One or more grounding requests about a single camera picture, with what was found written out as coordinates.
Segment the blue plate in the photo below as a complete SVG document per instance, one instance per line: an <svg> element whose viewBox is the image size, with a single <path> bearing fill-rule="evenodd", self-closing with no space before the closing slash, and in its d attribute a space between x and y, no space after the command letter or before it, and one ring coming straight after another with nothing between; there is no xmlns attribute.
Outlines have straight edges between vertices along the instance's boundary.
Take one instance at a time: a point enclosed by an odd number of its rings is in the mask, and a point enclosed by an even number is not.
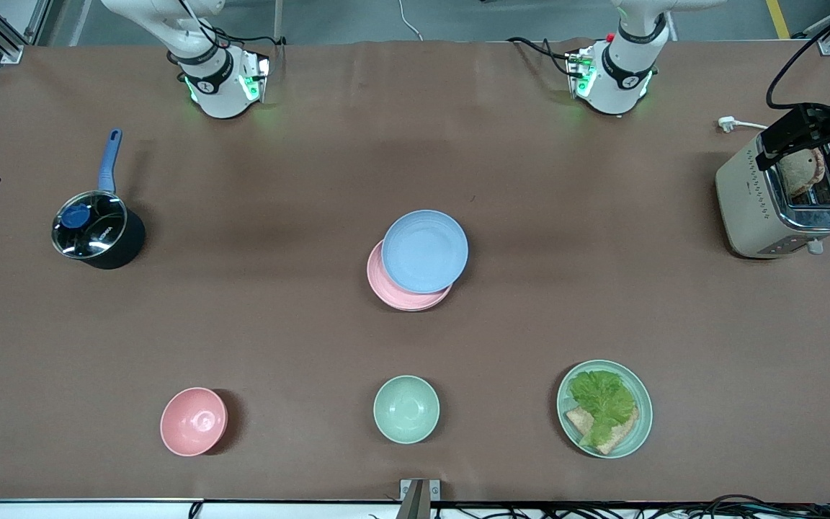
<svg viewBox="0 0 830 519"><path fill-rule="evenodd" d="M393 283L412 293L434 293L454 285L469 257L463 227L438 210L411 211L383 237L383 269Z"/></svg>

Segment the pink plate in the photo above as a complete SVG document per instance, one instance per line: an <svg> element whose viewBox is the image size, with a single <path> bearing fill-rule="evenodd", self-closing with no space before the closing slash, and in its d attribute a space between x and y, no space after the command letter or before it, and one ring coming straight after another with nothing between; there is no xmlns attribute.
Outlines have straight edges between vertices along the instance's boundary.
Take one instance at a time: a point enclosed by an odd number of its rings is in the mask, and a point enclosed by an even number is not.
<svg viewBox="0 0 830 519"><path fill-rule="evenodd" d="M396 285L383 266L382 250L383 240L380 240L367 259L366 275L372 292L386 305L396 310L417 312L434 308L451 292L452 285L432 293L413 293Z"/></svg>

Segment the toasted bread slice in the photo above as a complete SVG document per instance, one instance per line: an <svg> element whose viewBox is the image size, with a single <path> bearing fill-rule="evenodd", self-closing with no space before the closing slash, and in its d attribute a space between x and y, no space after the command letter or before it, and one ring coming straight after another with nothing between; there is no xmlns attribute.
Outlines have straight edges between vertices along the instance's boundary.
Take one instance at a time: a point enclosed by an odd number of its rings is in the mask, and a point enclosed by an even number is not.
<svg viewBox="0 0 830 519"><path fill-rule="evenodd" d="M790 198L809 191L826 174L826 160L819 150L796 151L781 158L777 166Z"/></svg>

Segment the white power plug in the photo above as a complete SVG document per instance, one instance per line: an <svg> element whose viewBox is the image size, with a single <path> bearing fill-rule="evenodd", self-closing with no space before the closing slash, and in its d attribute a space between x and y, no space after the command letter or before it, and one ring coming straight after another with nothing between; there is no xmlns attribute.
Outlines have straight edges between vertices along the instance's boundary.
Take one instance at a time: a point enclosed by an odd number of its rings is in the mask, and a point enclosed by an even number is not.
<svg viewBox="0 0 830 519"><path fill-rule="evenodd" d="M741 121L736 119L734 116L721 116L717 120L717 126L724 133L731 133L735 128L751 128L757 130L768 129L767 125Z"/></svg>

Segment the silver beige toaster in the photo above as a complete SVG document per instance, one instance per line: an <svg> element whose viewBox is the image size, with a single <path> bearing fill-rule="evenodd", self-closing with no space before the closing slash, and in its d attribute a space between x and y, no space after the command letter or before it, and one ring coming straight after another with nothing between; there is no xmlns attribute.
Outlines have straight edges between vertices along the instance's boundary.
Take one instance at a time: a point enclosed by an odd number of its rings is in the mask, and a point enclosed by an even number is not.
<svg viewBox="0 0 830 519"><path fill-rule="evenodd" d="M742 257L773 260L800 250L820 255L830 237L830 168L800 196L784 190L778 164L760 170L756 136L718 169L715 187L729 246Z"/></svg>

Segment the glass lid blue knob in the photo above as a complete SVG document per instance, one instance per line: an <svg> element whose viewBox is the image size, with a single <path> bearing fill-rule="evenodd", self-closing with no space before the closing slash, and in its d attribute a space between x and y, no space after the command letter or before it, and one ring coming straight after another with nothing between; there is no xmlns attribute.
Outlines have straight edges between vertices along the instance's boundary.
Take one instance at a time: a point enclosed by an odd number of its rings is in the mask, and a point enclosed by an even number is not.
<svg viewBox="0 0 830 519"><path fill-rule="evenodd" d="M108 252L128 226L128 207L104 190L83 192L66 201L50 230L55 250L73 260L90 260Z"/></svg>

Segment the green plate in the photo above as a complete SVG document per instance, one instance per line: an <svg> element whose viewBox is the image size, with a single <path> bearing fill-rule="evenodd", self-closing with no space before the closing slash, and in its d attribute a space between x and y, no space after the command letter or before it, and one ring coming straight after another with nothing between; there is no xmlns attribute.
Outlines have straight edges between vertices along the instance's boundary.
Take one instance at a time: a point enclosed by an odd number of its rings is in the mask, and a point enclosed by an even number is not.
<svg viewBox="0 0 830 519"><path fill-rule="evenodd" d="M566 419L566 412L579 406L569 391L570 382L580 373L589 371L609 371L618 374L623 384L632 392L635 403L640 410L639 420L633 427L632 433L608 456L600 456L594 449L582 447L580 444L581 433ZM645 384L629 368L606 359L592 359L570 368L558 385L555 394L555 410L558 422L563 428L563 433L566 434L571 443L588 456L603 459L617 459L635 453L648 439L653 422L652 401Z"/></svg>

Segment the green lettuce leaf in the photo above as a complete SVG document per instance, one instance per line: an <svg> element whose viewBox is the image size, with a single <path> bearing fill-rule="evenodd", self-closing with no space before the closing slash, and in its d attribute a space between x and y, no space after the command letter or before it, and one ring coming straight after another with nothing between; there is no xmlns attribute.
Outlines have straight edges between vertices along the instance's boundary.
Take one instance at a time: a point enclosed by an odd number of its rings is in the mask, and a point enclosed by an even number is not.
<svg viewBox="0 0 830 519"><path fill-rule="evenodd" d="M584 436L586 445L603 452L612 439L613 428L625 426L637 411L635 397L616 373L589 371L577 375L569 386L579 407L592 418Z"/></svg>

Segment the pink bowl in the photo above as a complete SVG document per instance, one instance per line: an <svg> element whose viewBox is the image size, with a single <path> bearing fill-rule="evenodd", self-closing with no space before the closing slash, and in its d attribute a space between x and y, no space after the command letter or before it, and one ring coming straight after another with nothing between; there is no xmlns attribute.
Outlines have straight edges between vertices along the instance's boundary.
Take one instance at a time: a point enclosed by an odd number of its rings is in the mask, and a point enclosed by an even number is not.
<svg viewBox="0 0 830 519"><path fill-rule="evenodd" d="M227 426L228 408L220 394L193 387L168 401L159 420L159 435L175 456L204 456L221 441Z"/></svg>

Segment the brown bread slice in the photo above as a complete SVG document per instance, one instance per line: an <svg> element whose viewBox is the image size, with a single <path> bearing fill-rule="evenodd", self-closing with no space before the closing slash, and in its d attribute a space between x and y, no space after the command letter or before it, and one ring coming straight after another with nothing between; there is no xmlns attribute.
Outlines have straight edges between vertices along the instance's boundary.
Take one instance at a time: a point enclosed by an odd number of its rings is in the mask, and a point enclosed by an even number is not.
<svg viewBox="0 0 830 519"><path fill-rule="evenodd" d="M633 427L639 420L640 410L635 405L629 420L610 427L609 432L606 428L596 427L595 417L582 407L567 411L564 417L581 433L582 447L592 448L600 456L608 456L632 433Z"/></svg>

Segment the green bowl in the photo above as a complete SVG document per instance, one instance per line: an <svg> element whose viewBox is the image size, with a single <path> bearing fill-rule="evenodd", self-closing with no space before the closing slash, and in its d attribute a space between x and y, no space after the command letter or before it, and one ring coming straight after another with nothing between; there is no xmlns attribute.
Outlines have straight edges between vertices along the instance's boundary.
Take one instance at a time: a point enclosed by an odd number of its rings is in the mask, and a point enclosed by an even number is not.
<svg viewBox="0 0 830 519"><path fill-rule="evenodd" d="M373 400L373 420L379 433L401 445L428 439L440 421L440 398L428 381L400 375L386 381Z"/></svg>

